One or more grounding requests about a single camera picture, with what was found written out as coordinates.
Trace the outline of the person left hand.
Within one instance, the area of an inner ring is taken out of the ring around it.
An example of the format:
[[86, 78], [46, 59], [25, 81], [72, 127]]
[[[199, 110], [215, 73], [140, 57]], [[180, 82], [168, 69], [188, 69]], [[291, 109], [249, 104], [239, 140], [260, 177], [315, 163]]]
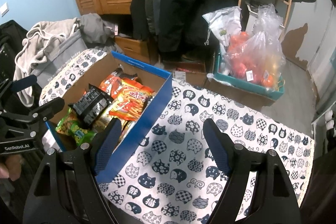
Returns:
[[9, 155], [0, 166], [0, 178], [16, 181], [21, 176], [23, 158], [21, 155]]

